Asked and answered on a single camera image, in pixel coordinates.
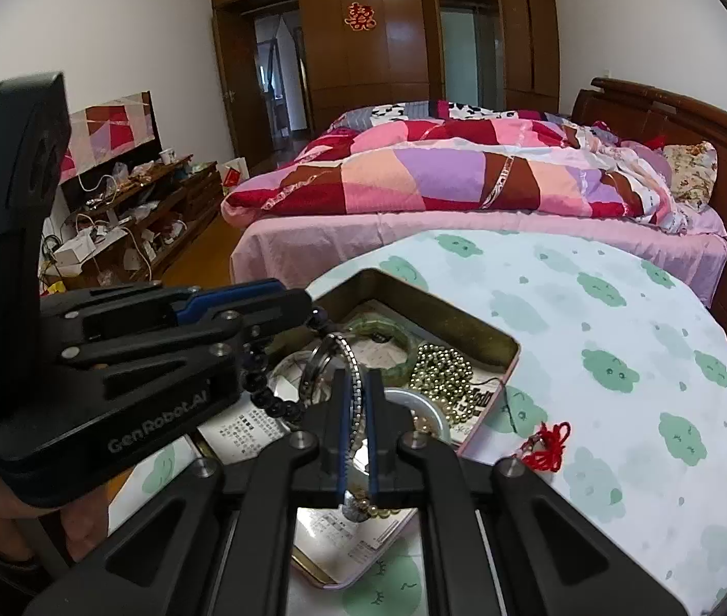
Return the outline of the person's left hand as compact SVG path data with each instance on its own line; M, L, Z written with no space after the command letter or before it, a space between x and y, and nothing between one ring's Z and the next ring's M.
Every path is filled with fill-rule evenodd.
M67 551L74 561L84 559L106 538L109 526L107 508L109 505L106 491L100 487L59 509L66 533ZM24 504L0 480L0 555L13 561L31 559L33 551L15 522L33 520L45 516L46 513L52 513L52 509L39 509Z

